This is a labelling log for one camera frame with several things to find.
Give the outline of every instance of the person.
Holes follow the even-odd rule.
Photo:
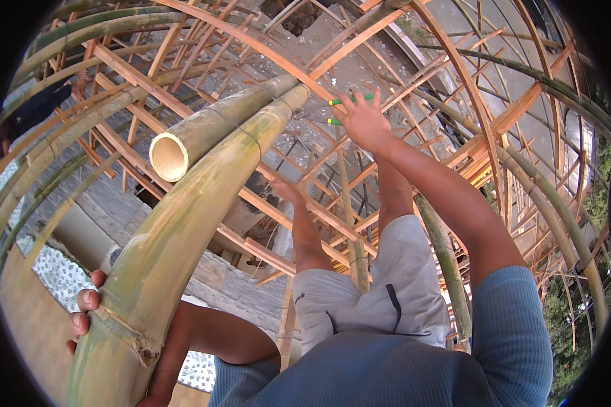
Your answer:
[[[18,137],[48,118],[71,93],[83,100],[88,71],[79,71],[75,76],[74,81],[65,77],[34,94],[0,123],[0,159],[8,154],[9,147]]]
[[[373,153],[380,187],[380,247],[373,288],[360,294],[334,272],[306,202],[292,184],[270,180],[294,204],[293,298],[304,354],[279,371],[280,355],[260,329],[236,316],[181,303],[148,395],[167,405],[186,352],[216,356],[209,406],[545,406],[553,362],[534,278],[479,191],[391,132],[380,93],[357,105],[338,94],[335,112],[350,139]],[[473,353],[444,348],[448,310],[410,182],[465,243],[473,288]],[[93,274],[96,286],[106,278]],[[73,332],[89,329],[95,291],[78,297]],[[68,343],[73,353],[75,344]]]

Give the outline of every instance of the hollow bamboo opening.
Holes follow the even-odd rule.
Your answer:
[[[170,133],[161,133],[152,140],[149,159],[158,175],[169,182],[180,180],[188,170],[186,147]]]

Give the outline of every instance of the gray shorts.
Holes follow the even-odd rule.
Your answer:
[[[304,354],[332,336],[333,325],[337,331],[392,333],[397,311],[388,285],[401,308],[395,332],[445,347],[450,329],[448,307],[418,217],[401,216],[387,225],[371,274],[373,288],[366,294],[359,293],[350,275],[320,268],[296,274],[292,291]]]

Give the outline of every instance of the pliers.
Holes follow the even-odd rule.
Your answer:
[[[373,93],[365,94],[362,96],[364,96],[364,100],[373,99]],[[355,97],[350,96],[349,99],[351,100],[351,102],[355,102]],[[314,108],[310,108],[308,110],[297,109],[293,112],[293,118],[295,120],[299,120],[301,118],[307,117],[308,119],[312,120],[313,122],[328,123],[328,124],[333,124],[335,126],[341,126],[342,123],[336,118],[320,118],[320,117],[315,117],[314,115],[311,116],[311,113],[314,113],[315,110],[323,109],[326,106],[339,105],[341,103],[342,101],[340,99],[333,99],[333,100],[327,101],[325,105],[315,106]]]

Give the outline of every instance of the blue t-shirt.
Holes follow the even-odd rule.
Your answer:
[[[415,338],[344,331],[283,372],[216,358],[210,407],[545,406],[550,339],[532,274],[513,266],[473,291],[473,354]]]

